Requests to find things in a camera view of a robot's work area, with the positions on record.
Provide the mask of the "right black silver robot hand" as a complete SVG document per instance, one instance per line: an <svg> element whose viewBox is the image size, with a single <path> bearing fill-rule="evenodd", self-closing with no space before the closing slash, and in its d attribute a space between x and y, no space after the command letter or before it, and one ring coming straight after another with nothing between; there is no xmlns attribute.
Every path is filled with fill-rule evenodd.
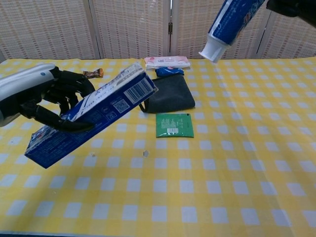
<svg viewBox="0 0 316 237"><path fill-rule="evenodd" d="M316 27L315 0L268 0L266 9L286 17L298 17Z"/></svg>

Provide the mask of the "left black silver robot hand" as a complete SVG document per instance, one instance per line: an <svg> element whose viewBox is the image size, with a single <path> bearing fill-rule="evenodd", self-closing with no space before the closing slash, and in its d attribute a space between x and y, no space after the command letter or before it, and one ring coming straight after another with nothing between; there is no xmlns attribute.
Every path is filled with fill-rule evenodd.
<svg viewBox="0 0 316 237"><path fill-rule="evenodd" d="M24 116L59 131L88 131L93 124L63 119L39 103L45 100L57 104L63 115L79 102L77 94L85 97L94 90L85 75L62 71L54 64L41 64L14 73L0 80L0 125L6 126Z"/></svg>

